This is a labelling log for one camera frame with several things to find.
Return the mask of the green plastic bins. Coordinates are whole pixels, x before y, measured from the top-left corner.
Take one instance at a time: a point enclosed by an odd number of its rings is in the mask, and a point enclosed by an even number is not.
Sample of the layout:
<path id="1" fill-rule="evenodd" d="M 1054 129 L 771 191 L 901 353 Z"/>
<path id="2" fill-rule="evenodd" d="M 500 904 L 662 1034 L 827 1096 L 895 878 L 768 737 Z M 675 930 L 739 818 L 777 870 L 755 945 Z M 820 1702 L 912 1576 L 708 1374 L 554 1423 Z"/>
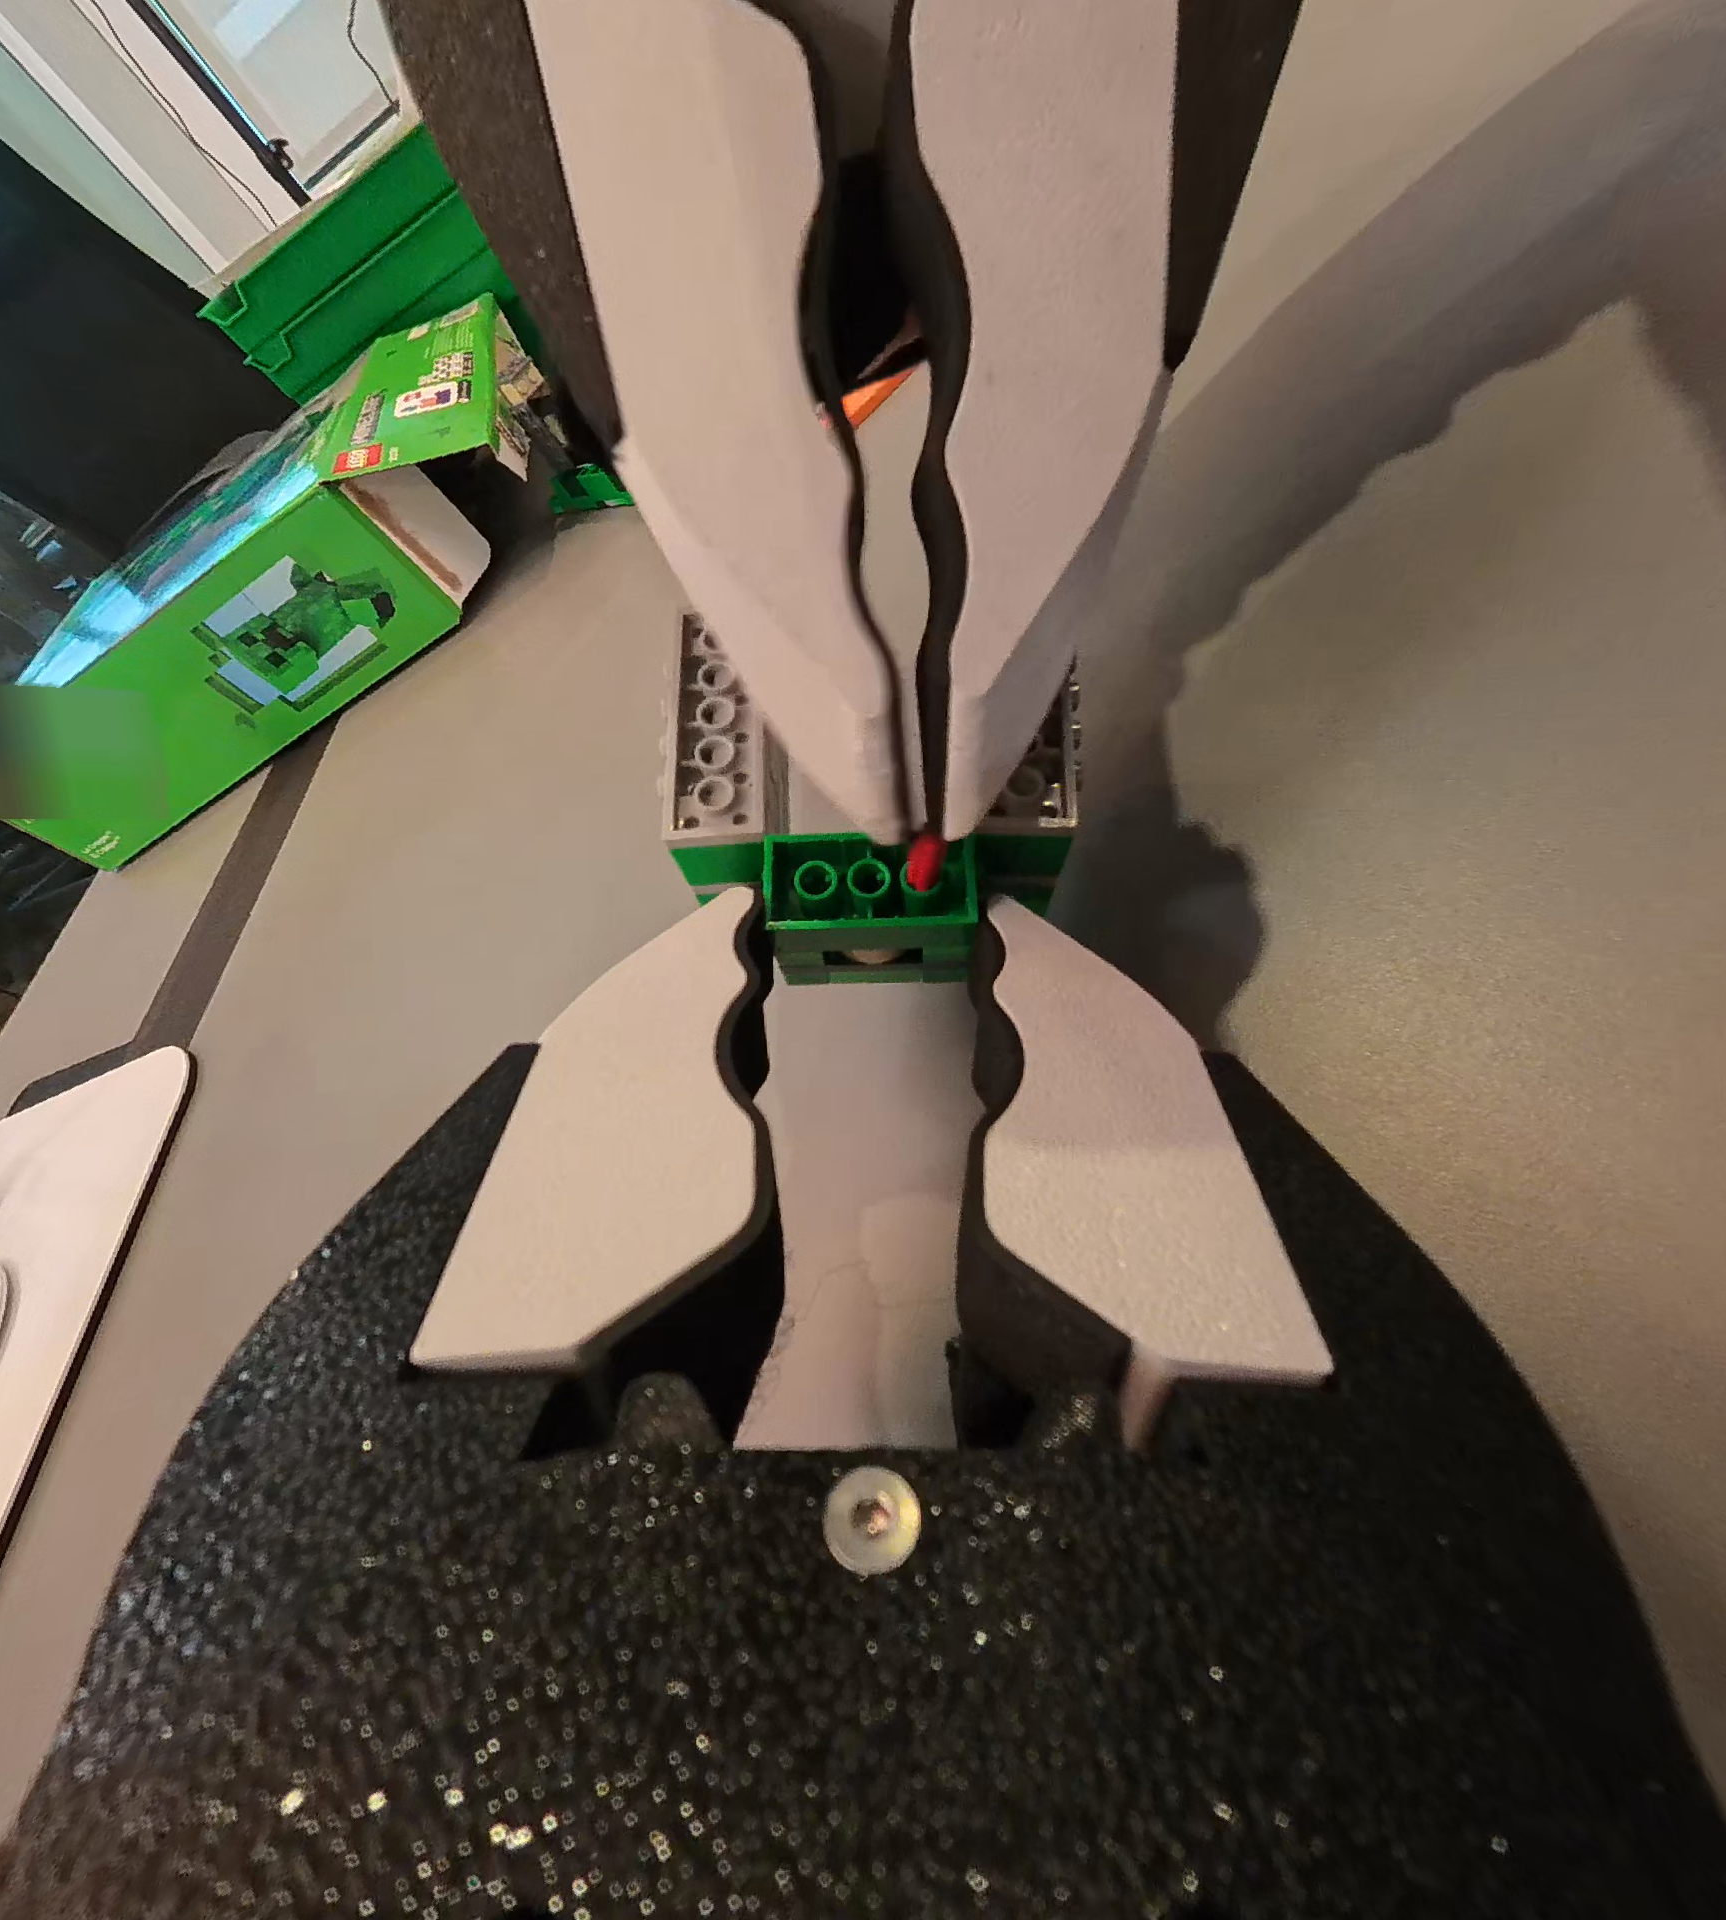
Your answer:
<path id="1" fill-rule="evenodd" d="M 397 129 L 333 191 L 225 266 L 199 318 L 251 369 L 305 399 L 405 307 L 407 254 L 395 263 L 386 255 L 416 227 L 425 241 L 437 237 L 454 186 L 427 125 Z"/>

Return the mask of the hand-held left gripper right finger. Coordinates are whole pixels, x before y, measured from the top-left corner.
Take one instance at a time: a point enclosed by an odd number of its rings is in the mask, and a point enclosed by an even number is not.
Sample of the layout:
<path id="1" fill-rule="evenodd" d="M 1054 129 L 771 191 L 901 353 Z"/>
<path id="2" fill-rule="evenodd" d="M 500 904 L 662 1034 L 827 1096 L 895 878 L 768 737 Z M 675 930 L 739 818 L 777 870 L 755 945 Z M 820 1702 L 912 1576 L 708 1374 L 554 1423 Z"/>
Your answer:
<path id="1" fill-rule="evenodd" d="M 1323 1386 L 1330 1346 L 1186 1025 L 1010 895 L 968 985 L 956 1441 L 1008 1448 L 1078 1389 L 1143 1450 L 1183 1382 Z"/>

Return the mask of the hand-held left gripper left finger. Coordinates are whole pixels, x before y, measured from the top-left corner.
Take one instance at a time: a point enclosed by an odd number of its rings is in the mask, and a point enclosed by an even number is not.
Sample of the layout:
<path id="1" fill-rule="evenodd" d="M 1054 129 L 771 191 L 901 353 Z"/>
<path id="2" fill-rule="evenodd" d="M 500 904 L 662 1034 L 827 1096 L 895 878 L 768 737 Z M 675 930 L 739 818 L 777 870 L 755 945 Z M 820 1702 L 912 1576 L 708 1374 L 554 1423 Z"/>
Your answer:
<path id="1" fill-rule="evenodd" d="M 412 1367 L 542 1375 L 543 1427 L 609 1427 L 647 1375 L 743 1421 L 784 1305 L 771 982 L 762 893 L 734 881 L 548 1024 Z"/>

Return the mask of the white flat board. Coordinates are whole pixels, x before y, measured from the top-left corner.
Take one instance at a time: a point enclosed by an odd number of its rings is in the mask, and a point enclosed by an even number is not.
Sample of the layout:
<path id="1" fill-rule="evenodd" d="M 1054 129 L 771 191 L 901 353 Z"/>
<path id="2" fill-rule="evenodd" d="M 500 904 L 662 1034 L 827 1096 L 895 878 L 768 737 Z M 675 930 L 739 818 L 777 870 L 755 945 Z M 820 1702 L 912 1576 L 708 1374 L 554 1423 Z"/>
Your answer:
<path id="1" fill-rule="evenodd" d="M 157 1046 L 0 1118 L 0 1564 L 194 1082 Z"/>

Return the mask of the green toy box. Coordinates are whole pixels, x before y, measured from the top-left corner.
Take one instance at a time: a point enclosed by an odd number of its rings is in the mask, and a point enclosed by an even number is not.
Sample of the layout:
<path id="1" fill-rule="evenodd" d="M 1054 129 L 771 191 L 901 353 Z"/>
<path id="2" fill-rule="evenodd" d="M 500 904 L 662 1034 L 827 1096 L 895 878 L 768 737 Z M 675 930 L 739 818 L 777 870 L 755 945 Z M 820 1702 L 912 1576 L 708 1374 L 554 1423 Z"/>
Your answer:
<path id="1" fill-rule="evenodd" d="M 491 292 L 376 337 L 100 575 L 0 683 L 0 820 L 112 871 L 461 621 L 543 379 Z"/>

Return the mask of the green and grey brick model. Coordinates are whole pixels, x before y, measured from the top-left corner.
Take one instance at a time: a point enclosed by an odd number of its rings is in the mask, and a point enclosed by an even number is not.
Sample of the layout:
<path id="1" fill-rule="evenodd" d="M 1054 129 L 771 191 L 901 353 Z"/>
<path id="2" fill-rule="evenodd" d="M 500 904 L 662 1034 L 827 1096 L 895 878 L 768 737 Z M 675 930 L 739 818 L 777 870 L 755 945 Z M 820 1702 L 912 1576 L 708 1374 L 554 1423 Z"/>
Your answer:
<path id="1" fill-rule="evenodd" d="M 791 829 L 791 772 L 719 639 L 694 612 L 673 626 L 662 708 L 657 829 L 698 902 L 759 895 L 789 985 L 944 985 L 972 971 L 985 904 L 1046 916 L 1079 824 L 1079 683 L 1070 669 L 964 850 L 926 890 L 907 847 L 843 828 Z"/>

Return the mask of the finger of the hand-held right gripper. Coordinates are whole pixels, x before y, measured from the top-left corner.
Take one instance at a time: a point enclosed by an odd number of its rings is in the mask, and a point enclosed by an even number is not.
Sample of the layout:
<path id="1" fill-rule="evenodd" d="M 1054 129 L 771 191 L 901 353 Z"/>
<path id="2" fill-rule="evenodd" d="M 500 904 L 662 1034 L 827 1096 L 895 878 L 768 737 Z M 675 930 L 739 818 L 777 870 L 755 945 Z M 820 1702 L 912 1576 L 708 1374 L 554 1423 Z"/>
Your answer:
<path id="1" fill-rule="evenodd" d="M 755 4 L 527 4 L 624 487 L 759 714 L 866 833 L 907 833 L 859 464 L 811 374 L 825 198 L 807 50 Z"/>
<path id="2" fill-rule="evenodd" d="M 912 477 L 923 803 L 965 838 L 1082 643 L 1151 451 L 1180 6 L 916 2 L 894 212 L 929 351 Z"/>

